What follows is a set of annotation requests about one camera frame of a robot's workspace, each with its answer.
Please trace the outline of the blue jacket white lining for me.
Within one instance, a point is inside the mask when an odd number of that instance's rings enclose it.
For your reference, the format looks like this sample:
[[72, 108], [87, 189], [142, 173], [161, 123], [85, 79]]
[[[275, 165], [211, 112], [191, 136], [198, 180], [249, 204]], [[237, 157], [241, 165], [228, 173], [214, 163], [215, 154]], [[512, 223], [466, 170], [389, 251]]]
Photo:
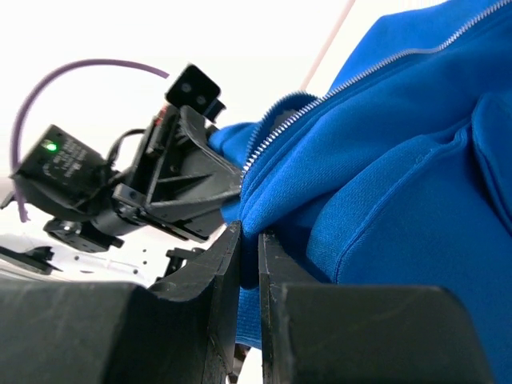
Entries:
[[511, 4], [381, 17], [330, 91], [292, 94], [211, 148], [243, 168], [236, 340], [260, 348], [258, 236], [336, 284], [443, 286], [511, 380]]

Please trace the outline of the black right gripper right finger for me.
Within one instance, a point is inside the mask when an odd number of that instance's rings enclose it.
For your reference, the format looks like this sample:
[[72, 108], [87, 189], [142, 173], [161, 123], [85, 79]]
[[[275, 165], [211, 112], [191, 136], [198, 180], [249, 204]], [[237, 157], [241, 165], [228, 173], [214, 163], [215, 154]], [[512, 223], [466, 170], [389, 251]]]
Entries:
[[317, 282], [258, 239], [266, 383], [491, 383], [467, 310], [432, 286]]

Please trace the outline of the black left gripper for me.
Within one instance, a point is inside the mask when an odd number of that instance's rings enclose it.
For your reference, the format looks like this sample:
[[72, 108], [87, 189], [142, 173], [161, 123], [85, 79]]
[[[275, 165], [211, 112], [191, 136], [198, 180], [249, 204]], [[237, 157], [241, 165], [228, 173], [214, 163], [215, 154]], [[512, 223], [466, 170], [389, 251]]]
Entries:
[[28, 203], [50, 215], [45, 232], [75, 249], [120, 247], [144, 226], [205, 242], [221, 225], [220, 208], [241, 191], [241, 170], [209, 146], [217, 132], [191, 107], [168, 106], [119, 171], [119, 142], [102, 156], [52, 126], [11, 177]]

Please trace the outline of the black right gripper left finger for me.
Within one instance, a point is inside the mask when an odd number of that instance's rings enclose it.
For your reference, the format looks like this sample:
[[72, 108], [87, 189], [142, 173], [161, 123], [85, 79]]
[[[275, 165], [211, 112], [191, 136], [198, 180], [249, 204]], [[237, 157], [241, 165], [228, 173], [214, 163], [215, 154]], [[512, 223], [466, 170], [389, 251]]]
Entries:
[[241, 225], [150, 288], [1, 284], [4, 383], [223, 383], [233, 369]]

